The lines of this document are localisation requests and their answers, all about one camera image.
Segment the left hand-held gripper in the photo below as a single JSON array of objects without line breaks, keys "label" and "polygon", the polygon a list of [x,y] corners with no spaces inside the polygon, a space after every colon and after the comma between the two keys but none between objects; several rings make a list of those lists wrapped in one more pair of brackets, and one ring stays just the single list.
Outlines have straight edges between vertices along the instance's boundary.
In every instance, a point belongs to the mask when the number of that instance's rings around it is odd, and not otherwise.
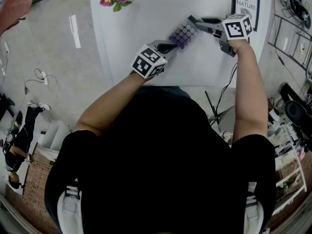
[{"label": "left hand-held gripper", "polygon": [[167,40],[157,40],[143,45],[134,57],[131,68],[144,79],[158,75],[171,59],[177,45]]}]

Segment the person's black shirt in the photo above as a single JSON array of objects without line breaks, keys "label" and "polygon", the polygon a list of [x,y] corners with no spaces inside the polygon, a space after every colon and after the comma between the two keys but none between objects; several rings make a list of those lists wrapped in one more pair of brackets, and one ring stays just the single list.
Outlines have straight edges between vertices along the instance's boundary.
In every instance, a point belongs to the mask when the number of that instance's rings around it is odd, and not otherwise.
[{"label": "person's black shirt", "polygon": [[191,98],[145,89],[101,136],[69,134],[45,186],[45,206],[78,181],[86,234],[243,234],[248,184],[275,205],[274,146],[248,135],[229,146]]}]

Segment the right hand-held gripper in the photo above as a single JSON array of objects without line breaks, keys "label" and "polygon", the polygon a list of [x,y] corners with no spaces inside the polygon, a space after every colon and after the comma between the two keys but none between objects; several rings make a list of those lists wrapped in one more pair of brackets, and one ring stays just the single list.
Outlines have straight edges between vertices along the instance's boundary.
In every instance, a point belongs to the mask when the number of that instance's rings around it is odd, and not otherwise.
[{"label": "right hand-held gripper", "polygon": [[236,53],[229,45],[230,40],[245,39],[250,41],[250,36],[253,33],[253,26],[250,16],[247,14],[233,14],[227,19],[220,17],[203,17],[196,18],[192,15],[188,16],[197,29],[214,34],[219,38],[221,51],[234,57]]}]

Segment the person's right forearm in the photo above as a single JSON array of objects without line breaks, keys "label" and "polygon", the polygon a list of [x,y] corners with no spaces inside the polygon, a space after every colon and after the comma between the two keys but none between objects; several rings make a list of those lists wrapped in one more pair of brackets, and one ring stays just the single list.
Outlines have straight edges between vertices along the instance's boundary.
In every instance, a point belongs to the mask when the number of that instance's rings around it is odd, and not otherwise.
[{"label": "person's right forearm", "polygon": [[267,136],[268,99],[255,53],[245,39],[229,41],[237,54],[233,142],[248,135]]}]

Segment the black framed picture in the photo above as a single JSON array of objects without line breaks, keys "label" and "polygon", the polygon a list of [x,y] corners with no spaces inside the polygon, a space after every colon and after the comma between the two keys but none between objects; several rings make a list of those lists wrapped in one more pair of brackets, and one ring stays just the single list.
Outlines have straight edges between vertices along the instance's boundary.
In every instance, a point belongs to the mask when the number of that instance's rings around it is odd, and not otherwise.
[{"label": "black framed picture", "polygon": [[260,0],[232,0],[231,14],[249,15],[253,30],[257,32]]}]

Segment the folded round white table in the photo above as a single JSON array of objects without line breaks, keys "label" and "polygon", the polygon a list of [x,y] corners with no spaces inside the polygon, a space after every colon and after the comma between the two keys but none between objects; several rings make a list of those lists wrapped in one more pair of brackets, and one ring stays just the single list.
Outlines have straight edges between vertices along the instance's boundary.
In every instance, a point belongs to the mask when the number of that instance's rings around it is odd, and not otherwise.
[{"label": "folded round white table", "polygon": [[234,123],[235,123],[235,106],[228,108],[227,110],[217,113],[216,107],[211,103],[211,100],[208,96],[208,93],[205,91],[205,95],[213,112],[214,119],[210,122],[212,127],[217,127],[221,134],[234,132]]}]

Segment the black floor fan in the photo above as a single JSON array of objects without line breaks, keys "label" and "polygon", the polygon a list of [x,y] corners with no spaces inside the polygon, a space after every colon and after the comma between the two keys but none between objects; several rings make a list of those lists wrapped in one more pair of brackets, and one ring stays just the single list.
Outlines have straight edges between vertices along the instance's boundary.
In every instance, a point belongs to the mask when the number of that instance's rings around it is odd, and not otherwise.
[{"label": "black floor fan", "polygon": [[279,93],[285,103],[287,117],[307,138],[312,139],[312,110],[288,83],[281,85]]}]

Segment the purple-keyed calculator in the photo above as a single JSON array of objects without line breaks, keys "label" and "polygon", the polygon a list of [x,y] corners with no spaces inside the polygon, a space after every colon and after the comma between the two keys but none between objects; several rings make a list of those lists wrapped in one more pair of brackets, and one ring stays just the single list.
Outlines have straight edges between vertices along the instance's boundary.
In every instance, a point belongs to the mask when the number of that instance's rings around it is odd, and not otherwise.
[{"label": "purple-keyed calculator", "polygon": [[185,16],[168,33],[166,40],[177,45],[179,51],[185,51],[199,35],[199,29],[195,25],[197,21],[200,21],[200,18],[196,14]]}]

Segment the white storage shelf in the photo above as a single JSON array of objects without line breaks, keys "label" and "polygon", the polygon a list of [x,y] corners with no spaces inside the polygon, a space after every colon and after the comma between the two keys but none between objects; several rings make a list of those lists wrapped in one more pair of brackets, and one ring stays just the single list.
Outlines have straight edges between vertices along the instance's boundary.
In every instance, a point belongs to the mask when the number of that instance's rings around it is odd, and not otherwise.
[{"label": "white storage shelf", "polygon": [[276,204],[273,214],[290,205],[307,185],[301,165],[304,148],[290,123],[275,123],[269,126],[268,139],[275,149]]}]

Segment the grey metal drying rack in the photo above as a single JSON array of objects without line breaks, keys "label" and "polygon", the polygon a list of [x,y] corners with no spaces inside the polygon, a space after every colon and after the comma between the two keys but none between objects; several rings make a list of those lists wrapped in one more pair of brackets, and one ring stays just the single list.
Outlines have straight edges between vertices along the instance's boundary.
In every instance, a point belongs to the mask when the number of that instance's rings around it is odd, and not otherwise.
[{"label": "grey metal drying rack", "polygon": [[312,33],[302,23],[275,14],[268,44],[292,60],[312,79]]}]

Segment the person's left forearm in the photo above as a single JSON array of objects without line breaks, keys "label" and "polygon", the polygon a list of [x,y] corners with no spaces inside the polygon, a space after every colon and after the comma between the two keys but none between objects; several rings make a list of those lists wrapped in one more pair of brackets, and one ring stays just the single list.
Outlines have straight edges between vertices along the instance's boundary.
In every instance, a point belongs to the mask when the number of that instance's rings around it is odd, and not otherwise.
[{"label": "person's left forearm", "polygon": [[129,74],[83,112],[75,125],[75,131],[87,130],[96,136],[102,135],[147,81],[137,73]]}]

